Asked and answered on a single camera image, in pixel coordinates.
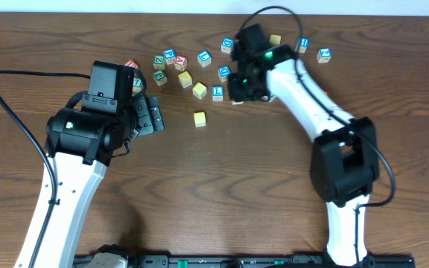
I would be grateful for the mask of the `green J block left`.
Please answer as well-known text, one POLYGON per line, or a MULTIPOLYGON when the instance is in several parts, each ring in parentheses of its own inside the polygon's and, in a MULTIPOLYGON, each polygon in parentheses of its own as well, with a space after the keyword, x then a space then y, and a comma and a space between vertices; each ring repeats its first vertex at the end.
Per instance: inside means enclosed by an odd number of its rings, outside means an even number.
POLYGON ((157 70, 153 73, 153 79, 158 86, 161 86, 168 82, 166 73, 163 70, 157 70))

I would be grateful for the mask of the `yellow K block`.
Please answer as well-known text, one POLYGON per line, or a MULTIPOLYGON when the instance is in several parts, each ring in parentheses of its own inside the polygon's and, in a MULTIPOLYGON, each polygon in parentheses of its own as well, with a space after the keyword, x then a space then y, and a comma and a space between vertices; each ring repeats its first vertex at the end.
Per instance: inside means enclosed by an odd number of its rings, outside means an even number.
POLYGON ((193 83, 193 79, 188 71, 180 73, 178 75, 178 80, 183 88, 187 88, 193 83))

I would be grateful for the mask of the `blue P block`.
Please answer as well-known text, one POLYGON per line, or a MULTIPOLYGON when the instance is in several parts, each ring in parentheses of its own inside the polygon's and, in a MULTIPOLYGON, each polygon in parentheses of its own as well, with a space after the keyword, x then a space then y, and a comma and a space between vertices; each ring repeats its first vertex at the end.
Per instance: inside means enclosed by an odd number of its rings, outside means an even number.
POLYGON ((171 65, 175 63, 177 54, 173 48, 169 48, 163 51, 163 56, 165 58, 166 64, 171 65))

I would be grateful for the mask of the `yellow S block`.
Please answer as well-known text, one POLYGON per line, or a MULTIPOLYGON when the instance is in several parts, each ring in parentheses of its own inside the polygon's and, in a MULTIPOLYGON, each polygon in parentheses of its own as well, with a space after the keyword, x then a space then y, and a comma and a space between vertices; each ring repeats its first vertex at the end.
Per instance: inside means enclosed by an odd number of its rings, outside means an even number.
POLYGON ((277 46, 281 44, 282 37, 280 35, 271 34, 270 35, 270 44, 277 46))

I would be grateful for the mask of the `blue H block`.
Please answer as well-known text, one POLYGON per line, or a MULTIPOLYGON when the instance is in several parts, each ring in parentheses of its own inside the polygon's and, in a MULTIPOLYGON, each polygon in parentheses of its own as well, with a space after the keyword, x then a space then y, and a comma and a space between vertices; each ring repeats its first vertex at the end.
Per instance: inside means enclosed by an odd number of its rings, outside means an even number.
POLYGON ((296 50, 304 54, 309 46, 309 39, 308 38, 299 38, 296 46, 296 50))

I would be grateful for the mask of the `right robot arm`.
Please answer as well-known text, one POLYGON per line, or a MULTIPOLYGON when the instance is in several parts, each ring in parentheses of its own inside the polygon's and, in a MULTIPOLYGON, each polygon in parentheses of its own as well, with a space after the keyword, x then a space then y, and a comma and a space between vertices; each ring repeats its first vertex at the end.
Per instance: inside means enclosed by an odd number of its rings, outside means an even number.
POLYGON ((328 211, 327 253, 337 265, 354 266, 366 256, 365 205, 378 178, 378 159, 360 138, 375 137, 368 118, 355 119, 316 84, 288 45, 243 48, 235 44, 229 96, 237 102, 266 101, 275 95, 291 111, 311 140, 310 178, 328 211))

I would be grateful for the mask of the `green 7 block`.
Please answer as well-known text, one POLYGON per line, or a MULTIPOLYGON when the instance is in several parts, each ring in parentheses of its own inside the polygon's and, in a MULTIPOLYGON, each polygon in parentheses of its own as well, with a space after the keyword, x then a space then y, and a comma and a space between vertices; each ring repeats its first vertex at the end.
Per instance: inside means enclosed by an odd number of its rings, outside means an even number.
POLYGON ((143 90, 142 80, 138 77, 133 79, 133 94, 138 94, 141 90, 143 90))

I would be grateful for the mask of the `blue Q block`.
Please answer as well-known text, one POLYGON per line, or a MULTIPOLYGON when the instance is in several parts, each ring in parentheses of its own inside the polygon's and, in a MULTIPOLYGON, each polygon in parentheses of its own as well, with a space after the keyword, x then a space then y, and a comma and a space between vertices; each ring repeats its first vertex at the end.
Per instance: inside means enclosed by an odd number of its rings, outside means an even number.
POLYGON ((223 38, 220 49, 225 54, 231 54, 234 47, 234 40, 228 37, 223 38))

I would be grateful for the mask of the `yellow C block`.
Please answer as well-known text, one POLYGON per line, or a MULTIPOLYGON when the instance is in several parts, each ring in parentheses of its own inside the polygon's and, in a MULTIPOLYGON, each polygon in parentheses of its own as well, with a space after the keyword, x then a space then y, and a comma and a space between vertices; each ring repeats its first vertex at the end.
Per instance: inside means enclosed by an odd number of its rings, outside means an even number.
POLYGON ((205 112, 194 113, 195 127, 204 127, 206 125, 206 114, 205 112))

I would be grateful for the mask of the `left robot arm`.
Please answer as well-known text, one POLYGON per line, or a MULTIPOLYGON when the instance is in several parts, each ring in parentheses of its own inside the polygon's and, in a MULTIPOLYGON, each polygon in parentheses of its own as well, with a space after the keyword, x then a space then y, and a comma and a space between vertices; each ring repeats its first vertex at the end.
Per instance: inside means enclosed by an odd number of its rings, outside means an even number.
MULTIPOLYGON (((101 162, 85 165, 81 157, 67 153, 56 154, 49 159, 49 163, 61 189, 57 192, 56 204, 45 228, 34 266, 71 267, 90 202, 104 178, 107 166, 101 162)), ((16 267, 30 266, 50 205, 50 182, 49 171, 45 168, 38 202, 16 267)))

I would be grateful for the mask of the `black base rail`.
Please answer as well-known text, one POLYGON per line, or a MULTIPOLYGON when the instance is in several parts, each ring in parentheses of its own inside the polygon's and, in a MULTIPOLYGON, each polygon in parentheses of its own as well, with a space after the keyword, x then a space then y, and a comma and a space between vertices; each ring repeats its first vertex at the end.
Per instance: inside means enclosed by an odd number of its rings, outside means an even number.
POLYGON ((137 255, 115 244, 105 245, 92 255, 77 256, 73 267, 132 268, 221 268, 221 267, 336 267, 325 253, 297 253, 292 256, 186 256, 137 255))

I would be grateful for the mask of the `green Z block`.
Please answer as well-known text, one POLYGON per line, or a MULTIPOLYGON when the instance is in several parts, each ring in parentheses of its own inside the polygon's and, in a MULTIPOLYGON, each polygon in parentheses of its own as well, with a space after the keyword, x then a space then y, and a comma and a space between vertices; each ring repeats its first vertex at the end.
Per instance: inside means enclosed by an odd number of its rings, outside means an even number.
POLYGON ((153 67, 156 70, 164 70, 166 66, 165 58, 162 55, 155 55, 153 58, 153 67))

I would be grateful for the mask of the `red U block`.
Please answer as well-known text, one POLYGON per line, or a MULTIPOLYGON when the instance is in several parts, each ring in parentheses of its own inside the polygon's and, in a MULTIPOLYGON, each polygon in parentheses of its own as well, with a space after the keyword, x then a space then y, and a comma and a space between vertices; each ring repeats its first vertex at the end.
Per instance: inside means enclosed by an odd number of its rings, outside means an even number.
POLYGON ((134 61, 134 60, 128 60, 128 61, 125 63, 125 66, 131 67, 131 68, 139 69, 139 65, 138 65, 138 64, 137 64, 137 62, 136 62, 136 61, 134 61))

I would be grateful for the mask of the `blue L block front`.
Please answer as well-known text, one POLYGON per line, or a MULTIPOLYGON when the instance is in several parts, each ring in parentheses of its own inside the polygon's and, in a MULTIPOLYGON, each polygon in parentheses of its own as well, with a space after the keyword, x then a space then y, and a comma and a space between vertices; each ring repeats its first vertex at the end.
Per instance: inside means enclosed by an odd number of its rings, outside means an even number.
POLYGON ((213 86, 212 87, 212 100, 213 101, 223 101, 224 90, 222 86, 213 86))

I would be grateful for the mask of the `blue two block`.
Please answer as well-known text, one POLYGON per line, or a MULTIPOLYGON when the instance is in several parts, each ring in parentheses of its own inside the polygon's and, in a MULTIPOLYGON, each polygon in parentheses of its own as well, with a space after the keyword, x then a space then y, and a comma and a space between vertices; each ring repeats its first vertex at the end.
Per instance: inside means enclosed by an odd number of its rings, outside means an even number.
POLYGON ((320 48, 317 52, 317 62, 327 63, 331 59, 331 50, 329 48, 320 48))

